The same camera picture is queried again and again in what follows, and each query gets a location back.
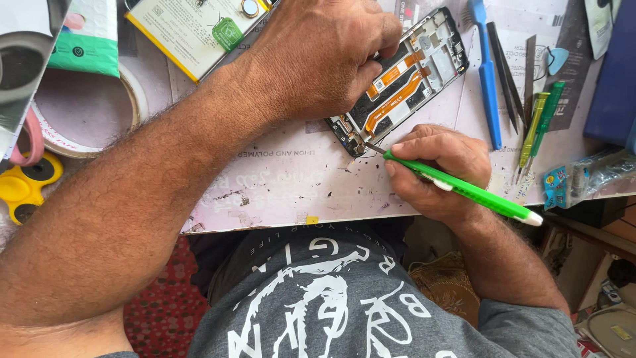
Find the orange flex cable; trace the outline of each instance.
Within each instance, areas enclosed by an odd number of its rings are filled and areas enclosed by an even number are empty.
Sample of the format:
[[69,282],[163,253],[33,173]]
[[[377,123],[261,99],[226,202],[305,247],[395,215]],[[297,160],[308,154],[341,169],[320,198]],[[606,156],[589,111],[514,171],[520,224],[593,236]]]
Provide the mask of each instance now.
[[380,89],[391,84],[391,82],[399,77],[404,71],[409,69],[416,62],[423,60],[425,57],[426,55],[424,55],[424,51],[421,49],[418,52],[406,56],[401,62],[393,66],[380,78],[380,80],[382,81],[381,84],[378,83],[378,81],[371,84],[371,87],[369,87],[369,89],[366,91],[367,96],[369,96],[371,100],[375,99],[375,96],[380,93]]
[[395,108],[395,106],[397,106],[406,98],[411,96],[415,92],[417,87],[419,86],[423,77],[424,76],[421,70],[417,70],[416,72],[414,72],[411,75],[411,79],[409,80],[409,82],[398,93],[396,93],[388,101],[384,102],[384,104],[381,105],[381,107],[379,107],[377,110],[371,113],[369,117],[367,117],[367,121],[364,125],[364,128],[366,129],[367,132],[369,132],[372,138],[375,138],[375,133],[373,133],[373,130],[375,129],[375,126],[378,123],[378,121],[381,118],[383,118],[388,112],[390,112],[393,108]]

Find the yellow screwdriver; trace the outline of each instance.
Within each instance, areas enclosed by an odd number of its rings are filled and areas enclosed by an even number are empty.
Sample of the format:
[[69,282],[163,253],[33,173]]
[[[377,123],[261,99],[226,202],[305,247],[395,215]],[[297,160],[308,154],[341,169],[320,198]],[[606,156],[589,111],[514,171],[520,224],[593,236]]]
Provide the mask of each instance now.
[[521,149],[521,156],[519,157],[519,173],[517,176],[517,180],[515,181],[515,185],[519,183],[519,178],[521,178],[521,171],[525,166],[528,158],[530,157],[530,152],[532,151],[532,143],[534,142],[534,135],[537,131],[537,126],[539,125],[539,119],[541,118],[541,113],[543,112],[543,107],[546,104],[546,99],[550,95],[549,92],[540,92],[537,93],[537,101],[534,104],[534,113],[532,115],[532,123],[530,124],[530,129],[528,129],[528,134],[523,141],[523,147]]

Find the red patterned carpet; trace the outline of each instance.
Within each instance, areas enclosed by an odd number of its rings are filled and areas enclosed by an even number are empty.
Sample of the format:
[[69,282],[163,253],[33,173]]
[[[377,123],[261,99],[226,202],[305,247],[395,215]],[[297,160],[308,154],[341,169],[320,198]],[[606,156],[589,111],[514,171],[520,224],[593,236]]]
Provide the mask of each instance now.
[[206,308],[205,298],[190,285],[195,272],[188,239],[180,236],[163,271],[124,307],[126,335],[140,357],[185,357]]

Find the hairy forearm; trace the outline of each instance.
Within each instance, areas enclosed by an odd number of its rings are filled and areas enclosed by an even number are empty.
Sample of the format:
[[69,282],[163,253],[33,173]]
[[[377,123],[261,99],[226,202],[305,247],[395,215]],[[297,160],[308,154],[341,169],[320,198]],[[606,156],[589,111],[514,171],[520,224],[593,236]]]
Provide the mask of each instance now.
[[479,297],[570,313],[541,259],[491,211],[479,207],[469,222],[450,227],[459,238],[471,284]]
[[156,276],[204,190],[273,123],[246,103],[254,78],[243,68],[219,70],[48,198],[0,255],[0,324],[88,319]]

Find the person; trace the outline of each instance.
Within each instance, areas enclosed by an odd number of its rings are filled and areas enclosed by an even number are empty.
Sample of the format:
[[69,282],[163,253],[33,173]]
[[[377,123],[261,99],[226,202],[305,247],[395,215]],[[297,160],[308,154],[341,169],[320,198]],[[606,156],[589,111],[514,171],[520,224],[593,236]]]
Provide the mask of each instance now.
[[[68,178],[0,256],[3,357],[136,357],[125,302],[167,262],[219,172],[281,123],[351,109],[396,53],[401,25],[372,0],[283,0],[254,46]],[[480,187],[484,142],[418,125],[395,156]],[[386,162],[396,194],[459,238],[478,330],[428,301],[394,249],[363,223],[252,231],[228,257],[233,282],[189,357],[575,357],[550,273],[496,215]],[[252,245],[254,238],[258,245]]]

